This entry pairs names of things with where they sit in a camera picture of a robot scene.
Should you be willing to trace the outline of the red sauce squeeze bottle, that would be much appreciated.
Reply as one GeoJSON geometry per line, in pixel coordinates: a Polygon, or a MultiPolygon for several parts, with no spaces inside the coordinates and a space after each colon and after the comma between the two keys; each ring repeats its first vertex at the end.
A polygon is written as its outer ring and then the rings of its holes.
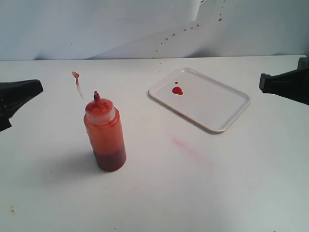
{"type": "Polygon", "coordinates": [[[97,91],[85,106],[84,125],[97,166],[105,172],[120,169],[126,161],[126,149],[120,113],[114,103],[97,91]]]}

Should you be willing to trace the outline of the white rectangular tray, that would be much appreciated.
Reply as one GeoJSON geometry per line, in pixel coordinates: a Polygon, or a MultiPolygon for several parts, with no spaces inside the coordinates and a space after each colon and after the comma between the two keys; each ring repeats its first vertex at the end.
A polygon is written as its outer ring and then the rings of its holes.
{"type": "Polygon", "coordinates": [[[184,67],[152,86],[149,95],[191,123],[214,133],[227,130],[251,101],[247,94],[184,67]],[[179,82],[183,95],[172,93],[175,82],[179,82]]]}

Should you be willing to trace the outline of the red sauce blob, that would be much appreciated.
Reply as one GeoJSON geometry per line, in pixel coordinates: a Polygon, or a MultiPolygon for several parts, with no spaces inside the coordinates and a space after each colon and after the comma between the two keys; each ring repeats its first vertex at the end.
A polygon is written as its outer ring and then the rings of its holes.
{"type": "Polygon", "coordinates": [[[183,90],[179,86],[179,82],[175,82],[175,86],[172,88],[172,93],[176,95],[183,95],[183,90]]]}

